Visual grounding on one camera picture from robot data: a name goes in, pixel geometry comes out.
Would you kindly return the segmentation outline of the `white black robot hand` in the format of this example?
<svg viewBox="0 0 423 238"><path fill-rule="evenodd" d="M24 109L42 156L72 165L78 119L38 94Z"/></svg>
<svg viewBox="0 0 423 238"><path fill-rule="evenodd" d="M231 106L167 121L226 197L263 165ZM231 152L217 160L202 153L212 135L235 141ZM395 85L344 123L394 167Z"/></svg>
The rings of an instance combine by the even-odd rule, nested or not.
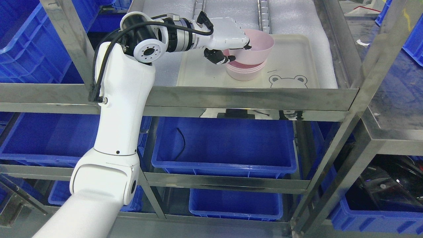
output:
<svg viewBox="0 0 423 238"><path fill-rule="evenodd" d="M232 18L209 19L206 16L198 16L194 27L202 33L193 35L191 49L203 50L204 57L216 65L236 59L232 55L226 56L224 50L251 48L250 39Z"/></svg>

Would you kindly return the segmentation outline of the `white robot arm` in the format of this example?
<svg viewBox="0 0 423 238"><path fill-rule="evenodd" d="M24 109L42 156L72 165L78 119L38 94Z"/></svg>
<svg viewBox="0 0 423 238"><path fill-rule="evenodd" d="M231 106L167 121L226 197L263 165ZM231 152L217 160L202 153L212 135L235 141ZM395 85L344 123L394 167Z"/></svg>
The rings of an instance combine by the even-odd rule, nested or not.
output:
<svg viewBox="0 0 423 238"><path fill-rule="evenodd" d="M35 238L106 238L120 209L134 197L140 165L138 134L155 81L152 62L165 52L190 50L214 25L204 12L196 20L178 15L150 18L130 12L97 47L89 101L100 105L93 148L73 169L71 196Z"/></svg>

